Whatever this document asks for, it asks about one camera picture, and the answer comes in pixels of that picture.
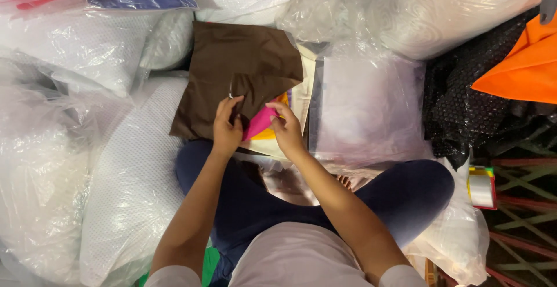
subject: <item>black bubble wrap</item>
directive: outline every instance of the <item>black bubble wrap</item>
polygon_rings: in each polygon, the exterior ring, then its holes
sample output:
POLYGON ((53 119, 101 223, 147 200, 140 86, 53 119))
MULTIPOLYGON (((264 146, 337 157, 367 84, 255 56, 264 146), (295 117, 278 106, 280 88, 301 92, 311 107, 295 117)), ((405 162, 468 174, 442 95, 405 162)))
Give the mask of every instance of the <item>black bubble wrap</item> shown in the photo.
POLYGON ((539 7, 450 50, 427 64, 423 123, 436 157, 456 169, 480 135, 497 134, 510 113, 510 100, 471 89, 472 84, 512 50, 539 7))

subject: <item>finger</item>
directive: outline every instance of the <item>finger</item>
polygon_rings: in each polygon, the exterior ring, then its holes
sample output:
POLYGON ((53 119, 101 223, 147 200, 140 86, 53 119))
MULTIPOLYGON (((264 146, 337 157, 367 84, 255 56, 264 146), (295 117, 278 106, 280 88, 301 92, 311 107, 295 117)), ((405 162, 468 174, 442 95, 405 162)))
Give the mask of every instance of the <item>finger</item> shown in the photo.
POLYGON ((234 118, 234 129, 243 131, 242 119, 240 118, 240 114, 236 115, 236 117, 234 118))
POLYGON ((232 114, 232 108, 234 108, 234 106, 242 100, 243 100, 243 96, 234 97, 232 99, 228 98, 227 101, 222 106, 222 110, 220 111, 217 118, 229 120, 230 115, 232 114))
POLYGON ((277 133, 277 132, 281 132, 281 131, 285 130, 285 128, 284 128, 285 121, 284 121, 283 118, 277 118, 274 115, 271 115, 270 119, 271 119, 270 128, 271 128, 272 131, 277 133))
POLYGON ((298 120, 294 112, 285 104, 279 101, 266 103, 265 106, 275 109, 280 115, 286 119, 286 122, 298 120))
POLYGON ((218 117, 222 113, 222 109, 225 107, 226 103, 230 98, 224 98, 218 103, 216 117, 218 117))

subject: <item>leg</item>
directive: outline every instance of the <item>leg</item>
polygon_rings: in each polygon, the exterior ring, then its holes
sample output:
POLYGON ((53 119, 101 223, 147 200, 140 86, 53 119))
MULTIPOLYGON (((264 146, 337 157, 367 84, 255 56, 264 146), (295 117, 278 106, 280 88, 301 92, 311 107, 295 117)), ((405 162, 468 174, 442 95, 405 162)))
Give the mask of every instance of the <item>leg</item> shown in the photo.
POLYGON ((399 163, 354 194, 385 223, 404 247, 421 234, 449 204, 455 182, 441 163, 399 163))
MULTIPOLYGON (((207 141, 192 141, 178 153, 176 174, 186 195, 212 149, 207 141)), ((302 222, 334 231, 321 207, 303 207, 277 198, 249 179, 235 160, 222 178, 217 212, 211 230, 213 246, 221 254, 213 281, 229 278, 241 255, 262 231, 282 222, 302 222)))

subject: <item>brown fabric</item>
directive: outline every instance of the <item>brown fabric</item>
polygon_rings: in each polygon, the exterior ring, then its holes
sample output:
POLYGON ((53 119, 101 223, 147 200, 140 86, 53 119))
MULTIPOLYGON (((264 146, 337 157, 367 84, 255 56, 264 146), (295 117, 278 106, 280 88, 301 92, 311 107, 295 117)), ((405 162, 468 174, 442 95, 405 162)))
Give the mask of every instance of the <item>brown fabric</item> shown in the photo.
POLYGON ((303 81, 300 53, 282 30, 193 22, 193 34, 189 83, 172 122, 173 136, 212 139, 218 103, 231 83, 234 96, 246 97, 238 112, 251 119, 303 81))

